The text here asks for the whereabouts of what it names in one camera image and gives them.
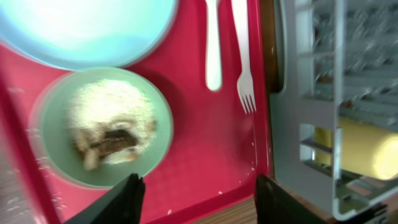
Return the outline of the green bowl with rice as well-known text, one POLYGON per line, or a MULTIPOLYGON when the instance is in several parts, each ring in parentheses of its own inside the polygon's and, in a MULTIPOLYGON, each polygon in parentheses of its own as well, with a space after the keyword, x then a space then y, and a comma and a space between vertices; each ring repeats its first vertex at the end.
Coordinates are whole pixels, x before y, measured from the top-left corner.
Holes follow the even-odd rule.
POLYGON ((35 103, 30 128, 34 151, 49 169, 89 189, 149 174, 174 136, 161 91, 120 68, 83 70, 50 82, 35 103))

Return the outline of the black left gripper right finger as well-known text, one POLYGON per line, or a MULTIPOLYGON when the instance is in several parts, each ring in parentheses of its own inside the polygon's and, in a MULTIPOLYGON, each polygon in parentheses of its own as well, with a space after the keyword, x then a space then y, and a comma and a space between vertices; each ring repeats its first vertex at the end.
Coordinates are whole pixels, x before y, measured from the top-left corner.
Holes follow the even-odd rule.
POLYGON ((326 224, 264 174, 256 178, 254 201, 258 224, 326 224))

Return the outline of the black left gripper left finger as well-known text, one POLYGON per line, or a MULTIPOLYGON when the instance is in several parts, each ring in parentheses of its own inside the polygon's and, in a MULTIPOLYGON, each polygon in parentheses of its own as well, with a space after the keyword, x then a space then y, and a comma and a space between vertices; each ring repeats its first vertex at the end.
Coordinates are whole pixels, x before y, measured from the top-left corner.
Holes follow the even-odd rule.
POLYGON ((66 224, 139 224, 146 185, 131 174, 66 224))

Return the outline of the yellow plastic cup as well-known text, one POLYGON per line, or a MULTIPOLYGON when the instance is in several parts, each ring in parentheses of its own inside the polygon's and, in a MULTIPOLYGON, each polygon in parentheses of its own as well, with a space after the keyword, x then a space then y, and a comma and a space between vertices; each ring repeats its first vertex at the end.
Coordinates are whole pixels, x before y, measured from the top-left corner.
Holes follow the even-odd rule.
POLYGON ((380 180, 397 177, 397 133, 343 117, 340 127, 341 169, 380 180))

